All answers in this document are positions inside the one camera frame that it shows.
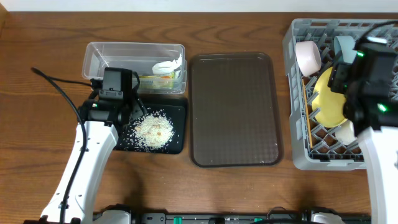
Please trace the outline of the blue bowl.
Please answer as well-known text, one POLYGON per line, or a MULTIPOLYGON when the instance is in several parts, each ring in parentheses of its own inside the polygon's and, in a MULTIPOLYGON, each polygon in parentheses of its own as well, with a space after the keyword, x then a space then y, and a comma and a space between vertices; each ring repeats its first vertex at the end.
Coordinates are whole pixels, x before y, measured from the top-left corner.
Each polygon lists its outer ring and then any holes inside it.
POLYGON ((357 56, 357 51, 354 50, 355 43, 354 38, 349 35, 334 37, 333 47, 336 55, 335 61, 353 63, 357 56))

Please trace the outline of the white tissue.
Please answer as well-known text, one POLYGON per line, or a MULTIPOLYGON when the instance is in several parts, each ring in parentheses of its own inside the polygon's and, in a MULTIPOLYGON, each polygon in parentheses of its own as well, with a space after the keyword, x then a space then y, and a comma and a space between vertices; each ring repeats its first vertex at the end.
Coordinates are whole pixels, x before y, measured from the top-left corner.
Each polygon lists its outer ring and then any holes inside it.
POLYGON ((182 65, 182 54, 179 58, 173 61, 164 61, 155 64, 152 67, 152 72, 154 75, 167 75, 174 72, 182 65))

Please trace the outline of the yellow plate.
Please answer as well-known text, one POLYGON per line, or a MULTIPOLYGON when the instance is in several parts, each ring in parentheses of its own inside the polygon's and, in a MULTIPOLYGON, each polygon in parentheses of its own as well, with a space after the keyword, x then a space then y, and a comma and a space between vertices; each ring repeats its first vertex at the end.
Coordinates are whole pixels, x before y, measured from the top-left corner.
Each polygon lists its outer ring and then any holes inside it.
POLYGON ((312 100, 312 110, 319 109, 315 119, 326 128, 334 128, 346 121, 343 116, 344 95, 332 92, 328 87, 332 69, 328 68, 318 78, 313 91, 317 96, 312 100))

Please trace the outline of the pink bowl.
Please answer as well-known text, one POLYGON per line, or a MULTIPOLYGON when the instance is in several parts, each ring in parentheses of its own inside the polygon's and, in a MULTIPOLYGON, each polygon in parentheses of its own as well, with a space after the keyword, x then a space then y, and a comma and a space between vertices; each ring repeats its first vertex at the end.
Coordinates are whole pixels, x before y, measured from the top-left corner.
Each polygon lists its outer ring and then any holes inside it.
POLYGON ((303 76, 309 77, 321 69, 321 56, 316 43, 313 41, 296 43, 295 56, 303 76))

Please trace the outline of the wooden chopstick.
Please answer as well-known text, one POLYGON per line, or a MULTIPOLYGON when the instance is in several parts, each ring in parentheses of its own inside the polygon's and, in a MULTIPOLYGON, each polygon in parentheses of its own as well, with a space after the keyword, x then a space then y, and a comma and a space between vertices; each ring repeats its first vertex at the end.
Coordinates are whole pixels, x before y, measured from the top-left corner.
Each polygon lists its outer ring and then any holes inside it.
POLYGON ((312 133, 310 129, 310 119, 308 113, 308 101, 307 101, 307 92, 305 89, 305 84, 303 83, 303 97, 304 97, 304 108, 305 108, 305 116, 307 121, 307 132, 308 132, 308 141, 309 141, 309 149, 313 148, 313 141, 312 141, 312 133))
POLYGON ((305 88, 304 80, 302 80, 302 87, 303 87, 305 115, 306 115, 306 120, 307 120, 307 131, 309 133, 308 135, 310 136, 311 135, 310 119, 309 119, 309 113, 308 113, 307 91, 306 91, 306 88, 305 88))

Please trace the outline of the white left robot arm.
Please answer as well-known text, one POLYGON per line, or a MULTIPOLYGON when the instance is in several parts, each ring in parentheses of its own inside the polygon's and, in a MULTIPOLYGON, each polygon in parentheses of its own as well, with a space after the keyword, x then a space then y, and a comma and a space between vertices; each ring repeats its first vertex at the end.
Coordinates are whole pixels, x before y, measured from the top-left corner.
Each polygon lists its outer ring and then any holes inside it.
POLYGON ((131 223, 125 205, 107 208, 96 218, 94 205, 104 168, 125 127, 146 112, 141 99, 117 93, 90 98, 78 109, 72 153, 61 181, 39 223, 131 223))

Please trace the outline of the pandan cake wrapper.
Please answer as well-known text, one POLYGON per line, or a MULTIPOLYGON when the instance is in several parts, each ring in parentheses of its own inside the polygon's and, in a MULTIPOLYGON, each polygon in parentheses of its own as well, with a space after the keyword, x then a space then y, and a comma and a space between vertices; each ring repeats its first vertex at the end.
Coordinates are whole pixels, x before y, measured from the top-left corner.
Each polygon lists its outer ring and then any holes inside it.
POLYGON ((140 88, 149 90, 172 89, 178 80, 175 74, 140 76, 140 88))

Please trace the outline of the rice leftovers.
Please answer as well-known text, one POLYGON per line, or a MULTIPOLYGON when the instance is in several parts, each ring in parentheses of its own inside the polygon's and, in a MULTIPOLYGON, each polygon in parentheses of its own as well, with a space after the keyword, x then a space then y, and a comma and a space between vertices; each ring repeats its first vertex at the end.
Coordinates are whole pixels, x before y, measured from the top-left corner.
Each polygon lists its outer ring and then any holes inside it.
POLYGON ((153 151, 169 145, 175 134, 173 122, 164 110, 156 110, 135 120, 127 129, 123 143, 133 149, 153 151))

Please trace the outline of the white green cup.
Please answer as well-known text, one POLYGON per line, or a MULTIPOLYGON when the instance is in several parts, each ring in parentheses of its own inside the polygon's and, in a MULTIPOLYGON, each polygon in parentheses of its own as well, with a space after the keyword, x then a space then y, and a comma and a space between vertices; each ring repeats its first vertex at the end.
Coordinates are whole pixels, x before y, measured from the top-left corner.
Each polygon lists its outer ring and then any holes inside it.
POLYGON ((350 120, 347 120, 341 124, 340 128, 335 131, 335 137, 337 140, 339 140, 339 142, 346 146, 357 140, 356 136, 354 135, 353 123, 350 120))

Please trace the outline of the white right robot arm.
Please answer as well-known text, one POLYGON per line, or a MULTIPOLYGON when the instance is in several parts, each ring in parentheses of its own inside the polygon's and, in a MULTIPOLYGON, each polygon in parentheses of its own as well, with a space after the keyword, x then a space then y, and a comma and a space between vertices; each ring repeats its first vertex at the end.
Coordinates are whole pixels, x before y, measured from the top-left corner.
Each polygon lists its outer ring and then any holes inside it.
POLYGON ((359 39, 353 63, 334 65, 328 86, 346 101, 368 175, 372 223, 397 223, 397 103, 389 96, 397 52, 380 38, 359 39))

